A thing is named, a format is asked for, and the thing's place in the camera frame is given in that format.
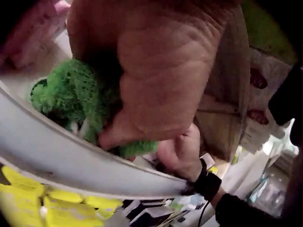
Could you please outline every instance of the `pink item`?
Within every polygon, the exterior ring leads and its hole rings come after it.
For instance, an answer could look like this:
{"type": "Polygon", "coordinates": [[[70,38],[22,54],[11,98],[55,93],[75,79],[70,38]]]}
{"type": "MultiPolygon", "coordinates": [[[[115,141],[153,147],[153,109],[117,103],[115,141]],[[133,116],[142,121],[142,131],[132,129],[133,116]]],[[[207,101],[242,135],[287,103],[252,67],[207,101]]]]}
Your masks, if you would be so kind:
{"type": "Polygon", "coordinates": [[[45,52],[43,44],[65,29],[70,4],[64,0],[40,0],[10,32],[0,59],[9,58],[17,69],[36,61],[45,52]]]}

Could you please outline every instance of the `stuffed animal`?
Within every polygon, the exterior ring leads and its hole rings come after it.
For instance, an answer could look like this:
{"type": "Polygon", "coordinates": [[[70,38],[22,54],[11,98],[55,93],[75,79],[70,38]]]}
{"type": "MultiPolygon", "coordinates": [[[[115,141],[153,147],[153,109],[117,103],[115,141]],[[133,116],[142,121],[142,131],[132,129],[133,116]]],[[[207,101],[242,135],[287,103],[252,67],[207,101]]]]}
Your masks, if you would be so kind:
{"type": "MultiPolygon", "coordinates": [[[[80,136],[94,144],[98,133],[122,108],[119,91],[119,77],[108,78],[89,65],[71,59],[55,68],[46,81],[37,83],[30,101],[33,107],[66,129],[71,124],[80,128],[80,136]]],[[[155,141],[134,141],[118,147],[121,157],[131,157],[157,149],[155,141]]]]}

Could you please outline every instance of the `yellow packaging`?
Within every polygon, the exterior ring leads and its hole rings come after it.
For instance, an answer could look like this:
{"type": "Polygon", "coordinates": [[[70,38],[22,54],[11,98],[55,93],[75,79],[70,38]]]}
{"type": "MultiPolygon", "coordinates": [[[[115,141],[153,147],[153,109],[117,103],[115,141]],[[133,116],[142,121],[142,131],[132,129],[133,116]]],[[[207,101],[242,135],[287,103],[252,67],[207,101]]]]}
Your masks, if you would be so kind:
{"type": "Polygon", "coordinates": [[[0,209],[11,226],[43,227],[40,207],[35,193],[0,184],[0,209]]]}
{"type": "Polygon", "coordinates": [[[44,198],[47,208],[47,227],[101,227],[104,223],[96,216],[95,209],[86,204],[44,198]]]}
{"type": "Polygon", "coordinates": [[[215,175],[217,175],[218,171],[219,171],[219,169],[217,167],[214,167],[214,166],[209,169],[209,172],[211,172],[211,173],[213,173],[215,175]]]}
{"type": "Polygon", "coordinates": [[[68,192],[53,187],[48,189],[47,194],[53,199],[60,199],[68,202],[80,203],[83,201],[82,196],[77,193],[68,192]]]}
{"type": "Polygon", "coordinates": [[[40,182],[24,177],[20,173],[7,166],[2,167],[2,173],[5,178],[11,183],[11,185],[16,188],[20,188],[28,192],[33,192],[37,196],[42,196],[45,191],[44,185],[40,184],[40,182]]]}
{"type": "Polygon", "coordinates": [[[98,208],[98,216],[103,220],[110,218],[116,209],[123,205],[122,201],[119,199],[108,199],[95,196],[87,196],[84,199],[84,202],[98,208]]]}

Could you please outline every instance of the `jacket sleeve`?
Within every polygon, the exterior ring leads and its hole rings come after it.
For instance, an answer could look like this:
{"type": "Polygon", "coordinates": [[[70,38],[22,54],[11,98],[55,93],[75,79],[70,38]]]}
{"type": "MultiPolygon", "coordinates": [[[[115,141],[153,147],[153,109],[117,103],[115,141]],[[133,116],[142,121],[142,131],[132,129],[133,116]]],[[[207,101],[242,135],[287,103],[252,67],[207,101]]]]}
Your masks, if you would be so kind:
{"type": "Polygon", "coordinates": [[[250,206],[237,196],[224,194],[216,206],[216,220],[221,226],[280,226],[281,220],[250,206]]]}

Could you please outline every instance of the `black cable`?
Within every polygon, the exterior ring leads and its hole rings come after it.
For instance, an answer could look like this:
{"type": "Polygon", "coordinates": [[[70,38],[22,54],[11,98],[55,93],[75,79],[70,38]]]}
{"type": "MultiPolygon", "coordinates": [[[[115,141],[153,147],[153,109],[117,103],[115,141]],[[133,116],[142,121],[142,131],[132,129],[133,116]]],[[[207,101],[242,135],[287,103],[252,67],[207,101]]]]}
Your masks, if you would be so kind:
{"type": "Polygon", "coordinates": [[[200,225],[201,225],[201,219],[202,219],[202,216],[203,216],[204,211],[205,211],[205,209],[206,209],[206,207],[207,207],[208,204],[209,204],[209,201],[206,203],[206,205],[204,206],[204,208],[202,210],[202,213],[201,213],[201,216],[200,216],[199,222],[198,222],[198,227],[200,227],[200,225]]]}

